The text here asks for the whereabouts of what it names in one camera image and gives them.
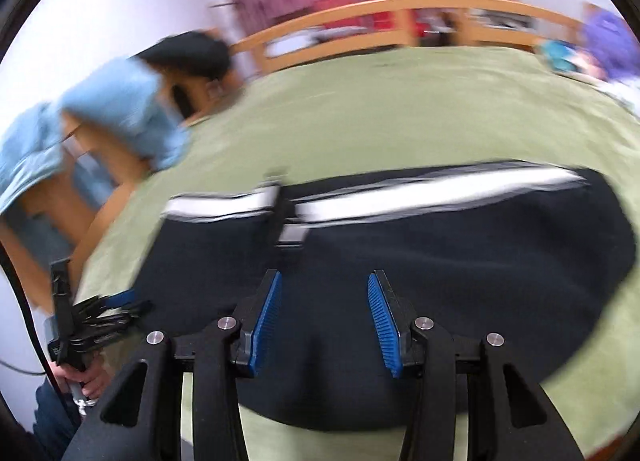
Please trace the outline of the person's left hand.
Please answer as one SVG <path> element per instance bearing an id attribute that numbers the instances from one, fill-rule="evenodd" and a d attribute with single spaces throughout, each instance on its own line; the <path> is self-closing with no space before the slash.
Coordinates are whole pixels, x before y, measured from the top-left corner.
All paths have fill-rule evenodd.
<path id="1" fill-rule="evenodd" d="M 49 363 L 49 366 L 63 393 L 70 392 L 70 383 L 77 383 L 81 386 L 82 395 L 88 399 L 99 399 L 114 377 L 114 370 L 108 363 L 105 363 L 105 359 L 100 353 L 92 356 L 85 371 L 79 371 L 70 365 L 58 366 L 53 361 Z"/>

